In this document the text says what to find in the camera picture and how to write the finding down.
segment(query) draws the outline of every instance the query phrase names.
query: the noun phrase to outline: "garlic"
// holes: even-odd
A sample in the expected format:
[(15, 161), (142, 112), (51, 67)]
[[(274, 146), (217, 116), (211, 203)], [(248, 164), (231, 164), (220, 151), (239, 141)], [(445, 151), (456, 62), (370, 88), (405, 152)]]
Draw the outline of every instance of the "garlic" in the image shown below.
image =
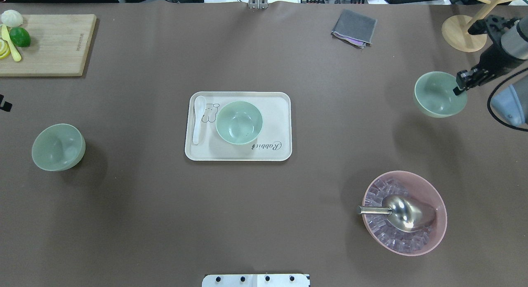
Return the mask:
[(20, 26), (24, 22), (22, 15), (14, 9), (8, 9), (7, 11), (3, 12), (1, 19), (6, 26), (11, 28)]

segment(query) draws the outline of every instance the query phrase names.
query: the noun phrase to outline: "cutting board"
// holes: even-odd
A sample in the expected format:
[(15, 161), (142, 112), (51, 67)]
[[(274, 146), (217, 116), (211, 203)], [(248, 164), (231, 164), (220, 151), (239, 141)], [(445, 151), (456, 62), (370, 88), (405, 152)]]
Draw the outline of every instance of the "cutting board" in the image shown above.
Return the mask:
[(0, 59), (0, 77), (82, 76), (94, 33), (96, 15), (23, 15), (21, 27), (31, 37), (29, 47)]

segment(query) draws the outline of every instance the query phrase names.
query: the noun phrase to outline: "folded gray cloth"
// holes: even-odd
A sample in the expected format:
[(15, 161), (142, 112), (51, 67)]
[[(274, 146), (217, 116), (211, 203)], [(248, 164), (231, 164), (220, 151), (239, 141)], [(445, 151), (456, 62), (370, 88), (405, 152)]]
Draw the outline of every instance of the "folded gray cloth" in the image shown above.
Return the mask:
[(366, 44), (372, 44), (376, 23), (377, 19), (344, 9), (332, 29), (332, 35), (362, 49)]

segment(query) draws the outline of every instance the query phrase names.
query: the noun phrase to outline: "metal scoop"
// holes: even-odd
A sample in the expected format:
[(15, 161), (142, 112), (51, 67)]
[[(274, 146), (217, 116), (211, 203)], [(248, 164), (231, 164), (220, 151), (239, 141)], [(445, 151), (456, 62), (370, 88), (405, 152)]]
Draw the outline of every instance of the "metal scoop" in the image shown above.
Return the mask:
[(387, 220), (397, 229), (412, 233), (431, 225), (436, 211), (430, 205), (403, 195), (389, 195), (381, 202), (382, 207), (358, 206), (358, 214), (386, 214)]

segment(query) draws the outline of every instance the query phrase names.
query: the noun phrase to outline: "rectangular tray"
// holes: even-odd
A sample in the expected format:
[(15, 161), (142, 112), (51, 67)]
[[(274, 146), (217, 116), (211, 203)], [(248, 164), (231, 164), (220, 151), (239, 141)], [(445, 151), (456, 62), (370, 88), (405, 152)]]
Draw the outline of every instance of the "rectangular tray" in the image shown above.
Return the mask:
[[(193, 144), (194, 99), (207, 101), (202, 117), (200, 142)], [(262, 113), (260, 135), (249, 144), (233, 145), (217, 133), (219, 110), (233, 101), (247, 101)], [(185, 155), (194, 161), (284, 161), (292, 155), (292, 103), (282, 92), (197, 92), (189, 101)]]

